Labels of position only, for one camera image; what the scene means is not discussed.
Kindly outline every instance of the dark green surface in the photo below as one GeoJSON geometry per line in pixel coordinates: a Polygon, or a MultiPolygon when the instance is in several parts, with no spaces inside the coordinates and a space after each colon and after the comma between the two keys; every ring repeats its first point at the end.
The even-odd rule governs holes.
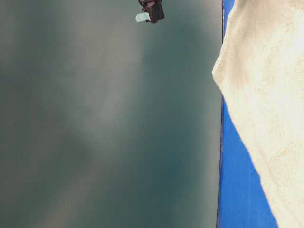
{"type": "Polygon", "coordinates": [[[0,227],[215,226],[221,3],[0,1],[0,227]]]}

